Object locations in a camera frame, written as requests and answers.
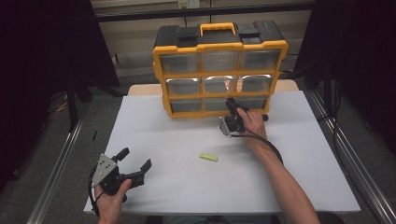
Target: human arm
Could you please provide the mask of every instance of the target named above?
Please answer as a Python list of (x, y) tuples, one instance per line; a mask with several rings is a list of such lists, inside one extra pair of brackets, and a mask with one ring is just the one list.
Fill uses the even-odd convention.
[(115, 224), (120, 220), (122, 198), (131, 187), (132, 180), (126, 179), (120, 186), (119, 191), (114, 195), (108, 195), (100, 185), (94, 189), (96, 203), (99, 208), (98, 224)]
[[(263, 138), (267, 138), (262, 115), (256, 112), (246, 113), (237, 109), (244, 121), (245, 128)], [(294, 223), (319, 223), (314, 206), (303, 189), (280, 162), (275, 152), (263, 141), (255, 138), (243, 138), (247, 146), (256, 154), (268, 174), (276, 200), (286, 220)]]

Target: plastic drawer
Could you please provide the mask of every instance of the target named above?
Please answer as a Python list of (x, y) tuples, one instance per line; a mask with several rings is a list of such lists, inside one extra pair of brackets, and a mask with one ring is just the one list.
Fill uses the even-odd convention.
[(235, 86), (236, 77), (204, 77), (204, 92), (232, 92)]
[(201, 111), (201, 99), (170, 100), (172, 112), (197, 112)]
[(269, 91), (272, 75), (242, 76), (238, 78), (237, 92)]
[(166, 79), (166, 89), (170, 95), (198, 94), (200, 78)]
[(266, 99), (267, 97), (264, 95), (235, 97), (235, 101), (238, 104), (249, 109), (263, 109)]
[(204, 98), (205, 111), (228, 111), (225, 98)]
[(160, 56), (164, 74), (198, 72), (198, 54), (164, 54)]
[(241, 53), (241, 70), (275, 69), (279, 50), (250, 50)]
[(233, 71), (236, 69), (238, 51), (209, 51), (201, 53), (205, 72)]

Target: white tabletop surface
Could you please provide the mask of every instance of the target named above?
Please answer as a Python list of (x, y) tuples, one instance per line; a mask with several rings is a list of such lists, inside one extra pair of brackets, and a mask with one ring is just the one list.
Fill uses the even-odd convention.
[[(360, 211), (302, 91), (271, 98), (268, 140), (318, 211)], [(122, 211), (140, 215), (227, 215), (280, 212), (259, 160), (242, 139), (219, 130), (219, 118), (171, 119), (162, 97), (125, 96), (106, 155), (128, 147), (120, 172), (151, 159), (144, 186), (128, 191)], [(199, 158), (200, 153), (218, 162)], [(91, 212), (89, 201), (84, 208)]]

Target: finger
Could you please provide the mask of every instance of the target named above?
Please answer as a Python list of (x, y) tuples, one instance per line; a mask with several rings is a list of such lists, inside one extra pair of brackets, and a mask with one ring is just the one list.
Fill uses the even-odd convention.
[(238, 111), (239, 116), (241, 116), (242, 120), (244, 121), (245, 126), (250, 125), (250, 117), (248, 116), (247, 112), (245, 112), (242, 108), (236, 108)]
[(262, 115), (257, 112), (251, 112), (250, 117), (253, 118), (259, 124), (262, 124), (264, 121), (262, 120)]
[(114, 196), (117, 200), (122, 201), (123, 196), (126, 194), (126, 191), (128, 191), (129, 187), (132, 185), (132, 180), (131, 179), (126, 179), (124, 182), (122, 182), (119, 191), (117, 194)]
[(96, 187), (94, 188), (95, 198), (98, 197), (103, 191), (104, 190), (102, 186), (100, 186), (100, 184), (96, 185)]

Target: human hand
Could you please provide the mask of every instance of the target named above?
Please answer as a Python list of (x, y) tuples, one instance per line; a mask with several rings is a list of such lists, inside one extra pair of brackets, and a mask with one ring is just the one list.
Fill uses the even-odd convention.
[[(265, 131), (262, 114), (259, 114), (257, 112), (245, 112), (242, 108), (239, 107), (236, 110), (239, 113), (239, 116), (241, 116), (242, 120), (244, 121), (245, 129), (248, 130), (244, 131), (242, 134), (253, 135), (255, 133), (258, 136), (267, 139), (267, 133)], [(244, 137), (243, 139), (247, 146), (256, 154), (259, 151), (266, 149), (272, 151), (271, 148), (261, 140), (251, 137)]]
[(96, 204), (99, 208), (99, 221), (100, 224), (114, 224), (118, 223), (122, 208), (122, 198), (131, 187), (132, 180), (126, 179), (120, 186), (119, 191), (114, 195), (108, 195), (104, 189), (97, 185), (95, 187)]

